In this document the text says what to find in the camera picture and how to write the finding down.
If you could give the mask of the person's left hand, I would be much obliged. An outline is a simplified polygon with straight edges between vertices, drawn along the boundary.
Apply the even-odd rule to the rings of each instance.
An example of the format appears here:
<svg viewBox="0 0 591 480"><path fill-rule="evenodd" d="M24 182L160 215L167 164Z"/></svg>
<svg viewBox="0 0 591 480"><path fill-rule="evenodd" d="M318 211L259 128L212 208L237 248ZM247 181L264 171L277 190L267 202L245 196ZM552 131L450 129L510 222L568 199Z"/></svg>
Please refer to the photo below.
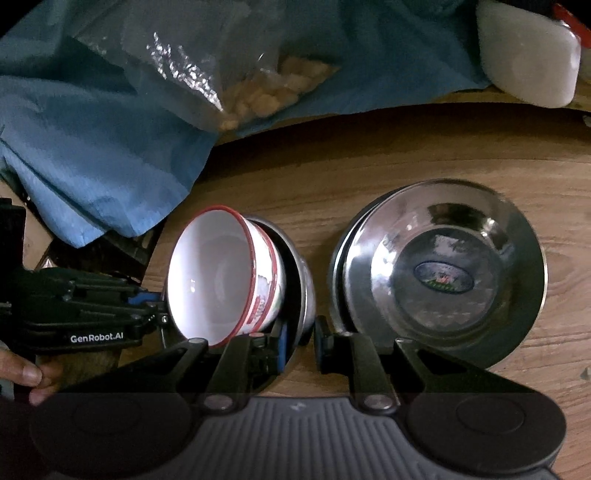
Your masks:
<svg viewBox="0 0 591 480"><path fill-rule="evenodd" d="M58 361L35 365L6 348L1 348L0 376L4 381L28 387L28 402L39 406L59 389L63 366Z"/></svg>

